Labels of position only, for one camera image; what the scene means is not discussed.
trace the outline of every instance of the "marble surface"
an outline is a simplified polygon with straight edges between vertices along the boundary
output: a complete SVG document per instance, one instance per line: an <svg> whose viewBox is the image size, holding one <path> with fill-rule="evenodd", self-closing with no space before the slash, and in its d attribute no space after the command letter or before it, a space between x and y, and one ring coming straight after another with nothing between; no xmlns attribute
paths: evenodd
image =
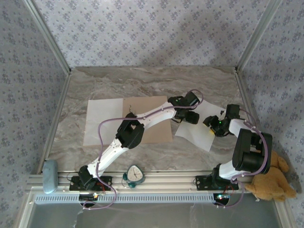
<svg viewBox="0 0 304 228"><path fill-rule="evenodd" d="M99 147L82 146L90 99L159 95L170 97L193 88L202 91L206 101L220 107L226 107L227 104L244 107L231 69L200 66L73 69L48 158L57 160L59 171L77 171L97 157ZM171 121L173 135L177 128L178 124ZM235 136L215 138L211 150L207 152L184 138L173 136L173 142L169 143L140 144L122 154L107 171L126 170L131 164L137 164L146 171L211 170L218 163L231 160L235 143Z"/></svg>

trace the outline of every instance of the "wall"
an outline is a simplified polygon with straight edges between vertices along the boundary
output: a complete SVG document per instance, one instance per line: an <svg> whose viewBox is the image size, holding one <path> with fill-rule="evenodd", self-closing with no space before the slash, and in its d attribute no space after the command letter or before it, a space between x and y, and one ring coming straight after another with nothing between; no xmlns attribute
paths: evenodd
<svg viewBox="0 0 304 228"><path fill-rule="evenodd" d="M279 7L242 72L261 126L274 137L274 149L289 157L287 177L298 191L291 207L304 227L304 3Z"/></svg>
<svg viewBox="0 0 304 228"><path fill-rule="evenodd" d="M235 66L267 0L36 0L70 67Z"/></svg>
<svg viewBox="0 0 304 228"><path fill-rule="evenodd" d="M0 227L11 227L65 74L21 0L0 1Z"/></svg>

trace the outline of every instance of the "blue eraser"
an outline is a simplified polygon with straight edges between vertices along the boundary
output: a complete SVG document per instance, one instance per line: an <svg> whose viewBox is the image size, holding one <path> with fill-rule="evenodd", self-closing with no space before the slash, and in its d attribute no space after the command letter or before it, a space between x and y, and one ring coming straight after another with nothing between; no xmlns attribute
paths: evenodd
<svg viewBox="0 0 304 228"><path fill-rule="evenodd" d="M53 193L58 187L57 162L55 160L47 160L42 168L43 191L46 194Z"/></svg>

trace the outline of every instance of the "teddy bear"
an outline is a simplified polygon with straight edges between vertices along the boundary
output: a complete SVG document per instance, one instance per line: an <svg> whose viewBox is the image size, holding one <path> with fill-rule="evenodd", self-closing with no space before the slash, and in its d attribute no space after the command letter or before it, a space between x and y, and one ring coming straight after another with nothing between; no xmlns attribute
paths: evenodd
<svg viewBox="0 0 304 228"><path fill-rule="evenodd" d="M245 189L262 200L274 199L276 201L285 201L286 198L295 198L295 190L289 186L282 173L288 170L289 166L284 158L280 157L275 151L272 151L268 173L255 175L252 183L245 185Z"/></svg>

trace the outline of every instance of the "sheet of paper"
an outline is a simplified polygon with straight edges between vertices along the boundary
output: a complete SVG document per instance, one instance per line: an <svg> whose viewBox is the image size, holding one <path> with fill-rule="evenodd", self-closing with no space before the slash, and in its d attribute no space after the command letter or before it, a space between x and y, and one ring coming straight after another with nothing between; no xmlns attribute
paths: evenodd
<svg viewBox="0 0 304 228"><path fill-rule="evenodd" d="M100 145L97 128L107 119L123 116L123 99L89 100L86 113L84 146ZM121 121L110 121L102 125L100 133L104 145L109 145L117 133Z"/></svg>
<svg viewBox="0 0 304 228"><path fill-rule="evenodd" d="M220 112L224 111L224 109L204 100L194 111L198 113L200 117L198 124L181 122L175 135L183 137L194 145L209 152L215 135L203 124L203 121L211 115L217 115L219 117Z"/></svg>
<svg viewBox="0 0 304 228"><path fill-rule="evenodd" d="M167 96L129 97L123 99L123 116L133 112L142 114L157 108L168 100ZM143 133L141 143L167 143L172 142L170 120L164 120Z"/></svg>

